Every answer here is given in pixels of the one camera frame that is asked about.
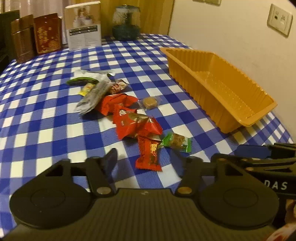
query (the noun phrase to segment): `green candy wrapper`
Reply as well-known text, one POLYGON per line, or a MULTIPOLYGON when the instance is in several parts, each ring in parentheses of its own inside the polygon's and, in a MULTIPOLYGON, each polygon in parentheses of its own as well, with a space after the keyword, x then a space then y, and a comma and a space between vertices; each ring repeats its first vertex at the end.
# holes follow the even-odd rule
POLYGON ((168 135, 163 138, 161 145, 181 152, 191 152, 191 139, 172 132, 169 132, 168 135))

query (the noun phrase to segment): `white lettering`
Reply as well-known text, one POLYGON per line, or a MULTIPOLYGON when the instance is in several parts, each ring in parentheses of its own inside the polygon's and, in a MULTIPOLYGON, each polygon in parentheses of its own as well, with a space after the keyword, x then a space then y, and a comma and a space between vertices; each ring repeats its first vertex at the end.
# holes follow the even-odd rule
POLYGON ((270 181, 265 180, 265 181, 264 181, 264 185, 267 186, 267 187, 269 187, 269 185, 270 185, 270 181))
POLYGON ((287 189, 287 184, 288 184, 287 182, 283 182, 282 185, 281 185, 282 186, 281 190, 286 190, 287 189))
POLYGON ((276 190, 278 190, 278 183, 277 183, 277 181, 273 184, 273 186, 271 187, 271 189, 276 189, 276 190))

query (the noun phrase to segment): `table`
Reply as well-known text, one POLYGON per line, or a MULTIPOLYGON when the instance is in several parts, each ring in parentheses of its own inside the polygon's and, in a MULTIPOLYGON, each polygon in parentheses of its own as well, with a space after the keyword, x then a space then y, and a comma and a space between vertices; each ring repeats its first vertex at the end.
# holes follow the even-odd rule
MULTIPOLYGON (((288 131, 271 112, 251 127, 223 134, 186 91, 172 80, 159 47, 183 47, 164 35, 142 35, 137 41, 103 41, 102 47, 38 56, 24 64, 15 61, 0 75, 0 237, 15 226, 9 198, 21 185, 62 158, 81 162, 117 148, 112 172, 116 188, 176 189, 180 178, 169 159, 169 149, 158 152, 163 172, 138 170, 137 140, 118 140, 111 117, 96 111, 81 118, 74 108, 81 87, 66 81, 76 69, 113 69, 130 84, 128 95, 139 99, 160 96, 161 105, 146 114, 163 128, 192 138, 193 156, 209 162, 214 153, 231 154, 239 144, 289 142, 288 131)), ((74 182, 87 188, 85 177, 74 182)))

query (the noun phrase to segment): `white wall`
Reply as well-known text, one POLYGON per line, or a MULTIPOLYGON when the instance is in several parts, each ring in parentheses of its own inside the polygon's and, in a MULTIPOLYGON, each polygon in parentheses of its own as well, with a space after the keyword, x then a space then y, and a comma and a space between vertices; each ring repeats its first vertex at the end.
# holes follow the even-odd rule
POLYGON ((296 141, 296 8, 288 0, 222 0, 220 6, 175 0, 169 35, 217 53, 261 85, 296 141), (294 16, 288 38, 267 26, 271 3, 294 16))

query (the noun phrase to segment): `plastic basket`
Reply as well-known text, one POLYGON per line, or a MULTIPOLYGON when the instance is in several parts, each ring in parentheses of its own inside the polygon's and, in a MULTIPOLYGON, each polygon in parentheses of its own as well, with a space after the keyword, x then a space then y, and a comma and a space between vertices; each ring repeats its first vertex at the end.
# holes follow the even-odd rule
POLYGON ((211 52, 161 48, 170 75, 193 97, 223 133, 251 126, 277 103, 253 80, 211 52))

